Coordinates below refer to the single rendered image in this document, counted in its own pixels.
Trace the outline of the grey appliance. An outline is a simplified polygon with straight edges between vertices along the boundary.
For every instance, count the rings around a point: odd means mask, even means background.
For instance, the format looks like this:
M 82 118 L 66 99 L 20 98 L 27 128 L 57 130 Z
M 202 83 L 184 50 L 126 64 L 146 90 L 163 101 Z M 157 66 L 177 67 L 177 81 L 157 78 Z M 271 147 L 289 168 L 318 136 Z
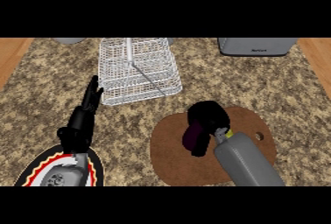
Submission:
M 222 55 L 276 57 L 287 55 L 298 38 L 218 38 Z

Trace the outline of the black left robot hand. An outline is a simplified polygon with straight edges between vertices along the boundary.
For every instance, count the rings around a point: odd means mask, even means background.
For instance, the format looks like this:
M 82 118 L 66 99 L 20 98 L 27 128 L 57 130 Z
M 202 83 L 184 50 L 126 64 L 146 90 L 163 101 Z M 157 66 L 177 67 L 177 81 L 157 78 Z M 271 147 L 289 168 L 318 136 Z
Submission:
M 76 107 L 69 119 L 67 127 L 57 131 L 64 153 L 86 153 L 92 144 L 95 115 L 104 88 L 100 87 L 100 77 L 92 77 L 82 104 Z

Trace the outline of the black red patterned plate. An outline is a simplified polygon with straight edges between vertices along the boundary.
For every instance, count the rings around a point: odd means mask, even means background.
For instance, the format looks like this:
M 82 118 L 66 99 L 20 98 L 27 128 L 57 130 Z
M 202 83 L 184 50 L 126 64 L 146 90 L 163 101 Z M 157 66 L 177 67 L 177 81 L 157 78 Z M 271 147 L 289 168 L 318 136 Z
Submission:
M 85 186 L 104 186 L 104 166 L 98 153 L 88 150 L 88 183 Z M 42 186 L 42 180 L 57 165 L 75 165 L 78 163 L 75 154 L 66 154 L 63 145 L 58 144 L 47 149 L 32 161 L 20 177 L 16 186 Z

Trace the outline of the grey rounded object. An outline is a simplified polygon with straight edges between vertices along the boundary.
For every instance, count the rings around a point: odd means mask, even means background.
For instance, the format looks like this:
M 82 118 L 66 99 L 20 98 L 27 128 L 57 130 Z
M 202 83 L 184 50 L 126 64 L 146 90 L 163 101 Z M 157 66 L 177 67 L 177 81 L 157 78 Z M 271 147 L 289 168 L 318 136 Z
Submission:
M 66 45 L 73 45 L 82 42 L 86 38 L 54 38 L 54 40 Z

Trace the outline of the brown wooden cutting board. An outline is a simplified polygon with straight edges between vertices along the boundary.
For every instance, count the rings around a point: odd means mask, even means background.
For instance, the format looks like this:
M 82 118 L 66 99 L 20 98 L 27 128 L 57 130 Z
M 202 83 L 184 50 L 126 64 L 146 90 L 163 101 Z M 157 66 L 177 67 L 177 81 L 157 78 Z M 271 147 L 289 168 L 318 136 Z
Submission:
M 276 163 L 277 149 L 273 132 L 261 116 L 248 108 L 225 108 L 231 118 L 233 132 L 243 132 L 253 140 L 271 164 Z M 166 116 L 153 131 L 150 156 L 160 179 L 171 186 L 206 186 L 231 182 L 214 155 L 216 146 L 212 138 L 205 157 L 194 157 L 182 146 L 182 136 L 188 129 L 185 113 Z

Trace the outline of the dark purple eggplant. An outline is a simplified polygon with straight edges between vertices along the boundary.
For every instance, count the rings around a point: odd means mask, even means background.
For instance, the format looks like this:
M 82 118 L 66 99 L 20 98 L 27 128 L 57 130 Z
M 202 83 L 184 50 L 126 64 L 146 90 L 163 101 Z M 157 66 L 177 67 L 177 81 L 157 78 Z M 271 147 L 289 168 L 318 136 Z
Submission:
M 199 136 L 203 133 L 203 126 L 199 121 L 194 121 L 190 124 L 188 129 L 185 130 L 182 136 L 182 146 L 188 151 L 194 151 L 196 146 L 199 145 Z

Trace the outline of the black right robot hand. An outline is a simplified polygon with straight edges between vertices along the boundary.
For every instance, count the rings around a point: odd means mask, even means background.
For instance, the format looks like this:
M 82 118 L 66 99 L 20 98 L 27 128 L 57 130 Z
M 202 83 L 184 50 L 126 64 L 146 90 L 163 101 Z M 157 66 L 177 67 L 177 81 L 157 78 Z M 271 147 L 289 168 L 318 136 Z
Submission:
M 203 133 L 199 136 L 199 145 L 191 151 L 196 157 L 206 155 L 212 137 L 224 141 L 231 130 L 231 118 L 216 101 L 200 101 L 188 109 L 188 124 L 200 122 Z

